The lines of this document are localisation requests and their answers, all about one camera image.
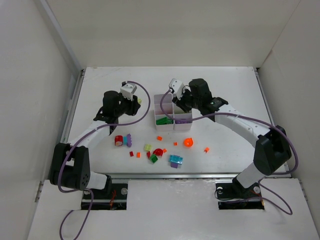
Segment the purple lego block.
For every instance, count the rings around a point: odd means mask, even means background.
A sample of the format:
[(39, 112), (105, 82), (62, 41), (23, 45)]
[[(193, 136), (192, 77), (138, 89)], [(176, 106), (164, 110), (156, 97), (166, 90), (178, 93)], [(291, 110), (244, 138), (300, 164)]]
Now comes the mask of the purple lego block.
[(188, 124), (189, 122), (186, 119), (178, 119), (174, 121), (175, 124)]

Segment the green lego plate piece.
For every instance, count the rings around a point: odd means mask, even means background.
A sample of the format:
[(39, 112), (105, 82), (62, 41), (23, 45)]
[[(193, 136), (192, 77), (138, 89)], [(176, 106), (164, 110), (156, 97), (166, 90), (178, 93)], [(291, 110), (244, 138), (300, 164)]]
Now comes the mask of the green lego plate piece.
[(160, 126), (160, 125), (167, 125), (169, 123), (170, 119), (168, 117), (162, 117), (159, 118), (155, 121), (156, 125)]

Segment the red cylinder lego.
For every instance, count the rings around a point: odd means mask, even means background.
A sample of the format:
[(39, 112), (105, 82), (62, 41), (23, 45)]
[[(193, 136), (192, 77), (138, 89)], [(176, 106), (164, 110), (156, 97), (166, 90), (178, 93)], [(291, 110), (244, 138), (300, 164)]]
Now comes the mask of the red cylinder lego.
[(124, 138), (123, 138), (123, 136), (122, 135), (116, 135), (115, 137), (114, 137), (114, 145), (116, 146), (116, 147), (120, 147), (120, 146), (122, 146), (124, 144)]

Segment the purple flower lego piece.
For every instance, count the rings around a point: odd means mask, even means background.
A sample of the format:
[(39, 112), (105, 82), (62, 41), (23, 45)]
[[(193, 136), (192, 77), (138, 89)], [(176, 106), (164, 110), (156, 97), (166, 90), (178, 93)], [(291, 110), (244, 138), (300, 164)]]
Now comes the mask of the purple flower lego piece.
[(123, 137), (123, 143), (129, 148), (132, 147), (132, 135), (130, 133)]

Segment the orange teardrop lego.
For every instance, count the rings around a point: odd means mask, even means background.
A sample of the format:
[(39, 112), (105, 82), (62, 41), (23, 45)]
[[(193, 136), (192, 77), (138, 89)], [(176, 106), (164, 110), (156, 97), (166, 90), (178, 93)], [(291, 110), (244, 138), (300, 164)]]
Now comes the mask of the orange teardrop lego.
[(183, 141), (183, 145), (186, 147), (186, 148), (191, 148), (193, 145), (194, 145), (194, 141), (193, 139), (190, 137), (190, 138), (186, 138), (184, 141)]

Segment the blue lego brick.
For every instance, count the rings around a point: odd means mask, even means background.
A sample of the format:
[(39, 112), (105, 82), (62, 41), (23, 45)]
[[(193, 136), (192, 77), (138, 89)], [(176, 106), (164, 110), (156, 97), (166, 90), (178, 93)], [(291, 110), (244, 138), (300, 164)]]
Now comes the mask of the blue lego brick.
[(181, 165), (183, 163), (183, 158), (178, 155), (170, 155), (169, 162)]

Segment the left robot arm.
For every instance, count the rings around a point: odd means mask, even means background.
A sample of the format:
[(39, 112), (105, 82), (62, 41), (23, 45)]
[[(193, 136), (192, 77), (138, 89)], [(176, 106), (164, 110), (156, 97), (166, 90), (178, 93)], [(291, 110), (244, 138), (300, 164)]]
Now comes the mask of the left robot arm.
[(140, 107), (136, 95), (127, 99), (120, 92), (106, 91), (102, 107), (87, 130), (74, 140), (55, 146), (49, 170), (50, 183), (72, 191), (107, 191), (112, 184), (111, 177), (91, 171), (90, 151), (112, 134), (119, 124), (119, 117), (135, 116)]

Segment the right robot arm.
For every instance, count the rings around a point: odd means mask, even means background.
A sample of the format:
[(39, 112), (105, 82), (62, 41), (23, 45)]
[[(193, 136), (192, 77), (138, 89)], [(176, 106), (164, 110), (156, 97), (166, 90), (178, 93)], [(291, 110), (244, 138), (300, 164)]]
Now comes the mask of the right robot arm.
[(242, 115), (225, 99), (213, 97), (204, 79), (193, 79), (188, 86), (172, 79), (168, 86), (173, 94), (173, 103), (184, 112), (196, 109), (202, 116), (229, 128), (254, 147), (252, 163), (232, 180), (231, 188), (238, 195), (272, 175), (291, 158), (290, 145), (282, 127)]

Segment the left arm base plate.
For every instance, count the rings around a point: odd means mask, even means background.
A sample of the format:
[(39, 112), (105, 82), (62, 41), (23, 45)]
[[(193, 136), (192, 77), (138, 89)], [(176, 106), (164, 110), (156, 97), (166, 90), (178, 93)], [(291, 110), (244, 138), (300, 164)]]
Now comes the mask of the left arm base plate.
[(91, 210), (117, 211), (127, 209), (128, 183), (116, 182), (110, 190), (93, 189)]

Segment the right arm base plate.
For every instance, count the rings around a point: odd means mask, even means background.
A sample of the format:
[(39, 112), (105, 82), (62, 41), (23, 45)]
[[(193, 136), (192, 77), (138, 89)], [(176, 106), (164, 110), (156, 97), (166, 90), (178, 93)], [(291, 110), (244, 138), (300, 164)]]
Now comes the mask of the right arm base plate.
[(215, 184), (214, 195), (219, 210), (264, 210), (261, 189), (257, 183), (249, 188), (238, 188), (231, 182)]

